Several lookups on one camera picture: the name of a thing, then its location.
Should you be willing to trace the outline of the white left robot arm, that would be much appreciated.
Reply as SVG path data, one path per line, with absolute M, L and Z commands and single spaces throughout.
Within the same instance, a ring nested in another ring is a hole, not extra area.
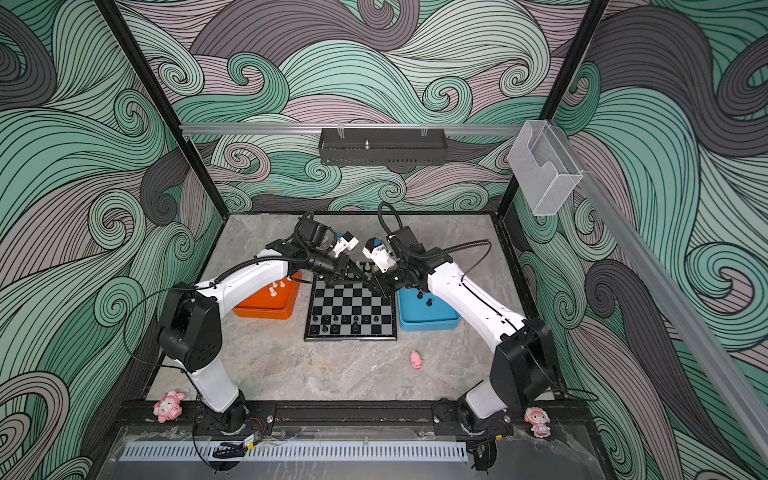
M 208 415 L 233 432 L 246 421 L 242 391 L 227 373 L 220 353 L 222 319 L 242 301 L 295 270 L 309 270 L 327 281 L 363 281 L 364 270 L 346 254 L 284 256 L 264 250 L 218 277 L 197 285 L 172 287 L 159 317 L 158 344 L 180 366 L 203 402 Z

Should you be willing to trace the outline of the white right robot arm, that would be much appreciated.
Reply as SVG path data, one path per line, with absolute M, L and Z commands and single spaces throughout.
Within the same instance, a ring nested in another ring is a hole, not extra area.
M 555 387 L 557 354 L 552 330 L 494 299 L 447 258 L 391 262 L 372 285 L 383 295 L 401 288 L 430 293 L 454 309 L 493 352 L 489 377 L 463 396 L 468 425 L 505 411 L 531 423 L 540 415 L 536 399 Z

